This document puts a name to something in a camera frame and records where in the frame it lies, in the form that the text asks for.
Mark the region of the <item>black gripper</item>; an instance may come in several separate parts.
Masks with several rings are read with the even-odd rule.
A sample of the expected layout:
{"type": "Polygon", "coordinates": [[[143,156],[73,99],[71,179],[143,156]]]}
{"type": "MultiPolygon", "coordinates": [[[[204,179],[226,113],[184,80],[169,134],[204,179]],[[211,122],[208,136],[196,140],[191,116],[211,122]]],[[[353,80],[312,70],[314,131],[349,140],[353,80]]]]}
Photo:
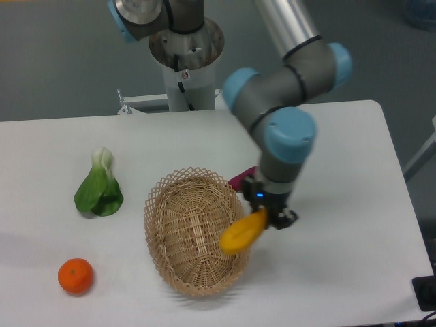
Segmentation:
{"type": "Polygon", "coordinates": [[[299,216],[287,208],[290,193],[271,193],[262,182],[256,181],[253,175],[247,175],[241,182],[243,197],[249,202],[252,211],[266,210],[266,227],[277,230],[290,227],[299,216]]]}

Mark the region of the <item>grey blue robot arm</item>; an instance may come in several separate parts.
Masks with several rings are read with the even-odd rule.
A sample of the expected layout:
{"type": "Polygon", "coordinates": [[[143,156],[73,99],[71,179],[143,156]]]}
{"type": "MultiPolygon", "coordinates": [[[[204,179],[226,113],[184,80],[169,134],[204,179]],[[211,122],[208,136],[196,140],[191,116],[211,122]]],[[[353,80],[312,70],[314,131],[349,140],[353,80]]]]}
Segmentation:
{"type": "MultiPolygon", "coordinates": [[[[353,65],[346,48],[322,39],[302,1],[255,6],[283,67],[271,76],[238,69],[221,94],[261,152],[255,171],[239,183],[242,193],[253,211],[266,209],[267,226],[283,229],[297,218],[287,200],[316,136],[313,119],[299,105],[346,83],[353,65]]],[[[149,41],[170,111],[215,108],[215,66],[225,40],[205,16],[203,1],[109,1],[108,9],[126,41],[149,41]]]]}

